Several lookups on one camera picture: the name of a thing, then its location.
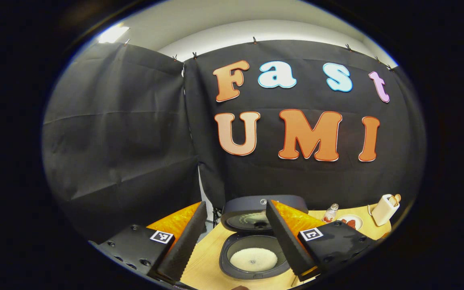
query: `open lid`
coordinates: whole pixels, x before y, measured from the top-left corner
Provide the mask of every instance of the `open lid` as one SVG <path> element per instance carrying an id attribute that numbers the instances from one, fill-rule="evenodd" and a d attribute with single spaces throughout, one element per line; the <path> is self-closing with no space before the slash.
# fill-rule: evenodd
<path id="1" fill-rule="evenodd" d="M 303 198 L 293 195 L 247 196 L 228 201 L 223 208 L 221 224 L 234 232 L 263 232 L 272 230 L 266 217 L 268 200 L 277 200 L 299 211 L 308 213 Z"/>

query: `table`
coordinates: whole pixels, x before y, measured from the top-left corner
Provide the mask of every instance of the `table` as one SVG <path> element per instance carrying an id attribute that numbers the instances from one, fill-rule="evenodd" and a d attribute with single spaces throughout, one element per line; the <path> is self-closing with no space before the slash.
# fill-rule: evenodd
<path id="1" fill-rule="evenodd" d="M 336 217 L 354 214 L 363 220 L 359 232 L 372 239 L 380 239 L 392 229 L 390 222 L 377 226 L 368 213 L 376 206 L 361 206 L 353 209 L 339 209 Z M 309 215 L 321 219 L 325 211 L 309 211 Z M 311 281 L 313 278 L 300 282 L 291 269 L 271 278 L 257 280 L 242 280 L 232 278 L 221 271 L 219 260 L 221 248 L 226 239 L 234 232 L 218 224 L 208 233 L 193 250 L 180 282 L 200 290 L 231 290 L 237 286 L 245 286 L 250 290 L 286 290 Z"/>

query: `orange letter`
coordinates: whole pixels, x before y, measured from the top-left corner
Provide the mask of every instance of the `orange letter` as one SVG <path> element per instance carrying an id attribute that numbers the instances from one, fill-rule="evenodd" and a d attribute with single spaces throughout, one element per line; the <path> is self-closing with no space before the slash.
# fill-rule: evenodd
<path id="1" fill-rule="evenodd" d="M 217 102 L 224 102 L 229 99 L 234 99 L 239 95 L 239 90 L 234 89 L 233 83 L 236 83 L 238 87 L 243 85 L 243 72 L 241 71 L 234 71 L 233 70 L 247 70 L 250 68 L 250 65 L 245 60 L 240 60 L 238 62 L 234 62 L 233 64 L 229 64 L 228 66 L 224 66 L 223 68 L 218 68 L 214 70 L 212 73 L 217 77 Z"/>
<path id="2" fill-rule="evenodd" d="M 261 118 L 258 112 L 243 112 L 239 115 L 239 119 L 244 121 L 244 144 L 237 145 L 232 140 L 232 121 L 234 114 L 223 113 L 214 116 L 217 122 L 217 135 L 220 140 L 220 145 L 226 152 L 245 156 L 255 150 L 257 145 L 257 121 Z"/>
<path id="3" fill-rule="evenodd" d="M 364 117 L 362 123 L 365 125 L 365 144 L 359 154 L 359 161 L 370 162 L 375 160 L 375 142 L 377 141 L 377 128 L 381 122 L 374 117 Z"/>
<path id="4" fill-rule="evenodd" d="M 295 150 L 296 141 L 304 158 L 308 159 L 315 150 L 318 143 L 320 147 L 315 154 L 319 161 L 336 161 L 339 154 L 336 152 L 338 144 L 339 123 L 343 119 L 337 112 L 324 112 L 314 129 L 300 110 L 283 110 L 279 116 L 286 123 L 286 137 L 284 138 L 284 149 L 278 152 L 282 159 L 297 159 L 298 151 Z"/>

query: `black curtain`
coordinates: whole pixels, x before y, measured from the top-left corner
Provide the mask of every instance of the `black curtain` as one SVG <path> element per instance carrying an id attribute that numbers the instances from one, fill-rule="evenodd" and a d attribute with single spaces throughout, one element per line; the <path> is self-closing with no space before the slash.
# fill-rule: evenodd
<path id="1" fill-rule="evenodd" d="M 239 97 L 217 102 L 217 68 L 245 60 L 244 83 L 235 88 Z M 258 84 L 259 67 L 269 61 L 291 65 L 297 79 L 294 87 L 263 88 Z M 327 85 L 322 67 L 341 64 L 350 72 L 353 88 L 344 93 Z M 381 101 L 368 74 L 376 71 L 385 81 L 389 103 Z M 302 196 L 310 209 L 340 208 L 376 203 L 382 195 L 400 193 L 411 200 L 417 192 L 425 155 L 424 123 L 410 84 L 398 72 L 389 71 L 372 57 L 340 46 L 311 41 L 273 40 L 244 43 L 199 55 L 185 62 L 188 119 L 199 155 L 199 170 L 206 195 L 215 207 L 241 196 L 293 194 Z M 285 109 L 304 112 L 313 127 L 325 111 L 339 112 L 337 151 L 339 160 L 320 162 L 278 157 L 285 138 L 285 123 L 279 113 Z M 219 144 L 214 116 L 232 113 L 232 137 L 244 143 L 244 123 L 239 114 L 259 112 L 257 146 L 247 156 L 226 153 Z M 381 125 L 377 131 L 377 158 L 361 162 L 365 127 L 361 119 L 372 116 Z"/>
<path id="2" fill-rule="evenodd" d="M 94 44 L 63 73 L 42 130 L 53 195 L 100 243 L 201 200 L 182 62 L 122 43 Z"/>

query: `ceiling light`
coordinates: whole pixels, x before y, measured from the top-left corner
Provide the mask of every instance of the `ceiling light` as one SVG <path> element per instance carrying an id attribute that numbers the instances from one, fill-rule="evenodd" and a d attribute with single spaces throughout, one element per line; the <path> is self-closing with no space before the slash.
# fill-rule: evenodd
<path id="1" fill-rule="evenodd" d="M 126 27 L 126 26 L 121 26 L 121 27 L 113 26 L 107 29 L 105 32 L 103 32 L 100 35 L 99 42 L 100 44 L 103 44 L 105 42 L 110 42 L 112 44 L 116 42 L 116 40 L 118 40 L 118 38 L 129 29 L 130 27 Z"/>

